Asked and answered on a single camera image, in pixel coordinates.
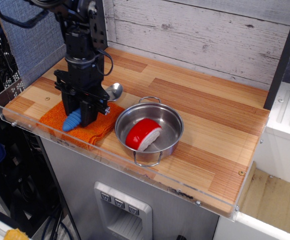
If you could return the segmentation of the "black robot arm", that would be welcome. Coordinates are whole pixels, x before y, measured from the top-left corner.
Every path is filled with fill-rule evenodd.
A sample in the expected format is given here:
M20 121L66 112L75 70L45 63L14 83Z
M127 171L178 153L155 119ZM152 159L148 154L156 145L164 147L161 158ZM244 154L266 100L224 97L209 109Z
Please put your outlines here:
M81 113L81 126L109 113L109 95L102 87L108 56L103 2L100 0L33 0L55 14L66 45L67 71L56 70L55 87L61 91L65 113Z

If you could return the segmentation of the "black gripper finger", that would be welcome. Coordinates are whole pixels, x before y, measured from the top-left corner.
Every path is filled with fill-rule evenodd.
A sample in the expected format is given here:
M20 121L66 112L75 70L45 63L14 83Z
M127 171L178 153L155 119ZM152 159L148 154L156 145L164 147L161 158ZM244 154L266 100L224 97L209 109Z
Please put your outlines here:
M81 101L80 111L81 111L81 126L82 127L86 127L92 122L96 121L97 116L98 116L98 111L94 104Z
M61 97L62 97L65 114L67 116L70 115L73 111L80 108L80 103L79 103L79 100L76 98L76 96L62 92Z

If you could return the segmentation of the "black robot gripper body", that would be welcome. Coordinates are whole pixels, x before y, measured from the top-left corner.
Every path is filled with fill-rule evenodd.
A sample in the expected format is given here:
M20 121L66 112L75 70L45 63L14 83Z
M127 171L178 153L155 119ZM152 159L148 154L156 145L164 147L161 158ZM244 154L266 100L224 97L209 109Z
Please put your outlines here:
M102 86L106 73L104 72L104 58L68 59L68 70L56 70L55 87L62 92L63 89L77 88L88 90L91 87Z

